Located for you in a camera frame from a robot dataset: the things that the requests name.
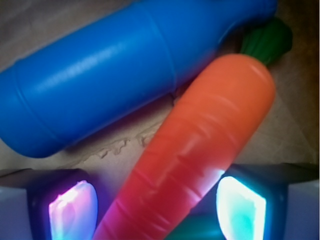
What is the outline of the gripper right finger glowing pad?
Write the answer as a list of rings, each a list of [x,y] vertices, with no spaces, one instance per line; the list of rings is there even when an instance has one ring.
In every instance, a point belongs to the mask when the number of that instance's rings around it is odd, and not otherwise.
[[[233,164],[216,191],[227,240],[318,240],[319,165]]]

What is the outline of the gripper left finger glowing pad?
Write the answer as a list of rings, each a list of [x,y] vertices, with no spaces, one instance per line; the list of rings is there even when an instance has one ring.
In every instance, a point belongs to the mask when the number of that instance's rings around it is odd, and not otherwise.
[[[82,169],[0,172],[2,240],[90,240],[97,218],[97,192]]]

